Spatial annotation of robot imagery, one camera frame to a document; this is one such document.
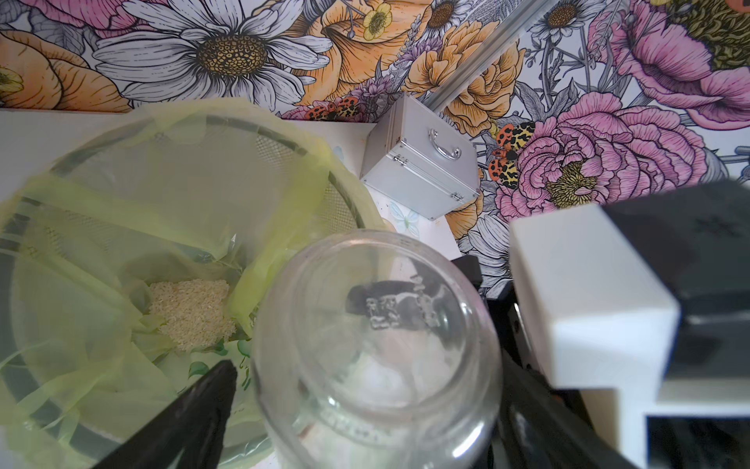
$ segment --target case latch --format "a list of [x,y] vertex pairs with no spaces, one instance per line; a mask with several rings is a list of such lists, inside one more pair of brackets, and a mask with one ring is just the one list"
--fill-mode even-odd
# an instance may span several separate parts
[[399,163],[401,166],[406,166],[407,163],[409,163],[409,160],[407,160],[406,158],[404,158],[401,155],[394,156],[393,157],[393,161],[395,161],[396,163]]

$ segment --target glass jar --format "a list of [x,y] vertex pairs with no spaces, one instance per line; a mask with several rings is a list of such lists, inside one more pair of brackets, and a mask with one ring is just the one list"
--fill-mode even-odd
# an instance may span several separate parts
[[253,378],[284,467],[469,467],[500,405],[500,348],[471,283],[395,233],[333,235],[276,278]]

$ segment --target yellow mesh bag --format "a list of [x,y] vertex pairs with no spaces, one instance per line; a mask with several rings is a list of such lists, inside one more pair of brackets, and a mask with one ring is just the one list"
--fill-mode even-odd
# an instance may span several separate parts
[[[381,227],[321,139],[242,100],[144,106],[0,206],[0,424],[33,467],[90,467],[222,359],[239,378],[222,467],[270,451],[253,387],[254,311],[329,234]],[[147,285],[231,286],[238,333],[190,353]]]

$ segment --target case handle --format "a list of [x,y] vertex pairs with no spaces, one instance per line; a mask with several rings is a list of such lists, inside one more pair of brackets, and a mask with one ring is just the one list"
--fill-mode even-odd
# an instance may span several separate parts
[[449,160],[457,160],[461,158],[460,148],[455,148],[452,152],[448,152],[448,150],[437,144],[437,141],[435,140],[435,137],[437,137],[437,131],[435,129],[431,128],[427,133],[427,136],[430,137],[430,143],[432,143],[432,146],[435,148],[435,150],[444,158],[447,158]]

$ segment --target floral wallpaper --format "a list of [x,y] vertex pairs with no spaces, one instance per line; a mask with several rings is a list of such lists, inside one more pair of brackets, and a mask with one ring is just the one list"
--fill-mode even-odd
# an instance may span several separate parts
[[478,150],[481,194],[447,219],[482,292],[511,279],[516,218],[750,184],[749,90],[746,2],[557,2],[443,111]]
[[[401,92],[448,80],[520,1],[0,0],[0,107],[232,96],[285,119],[375,122]],[[492,86],[507,79],[488,80],[452,115],[500,117]]]

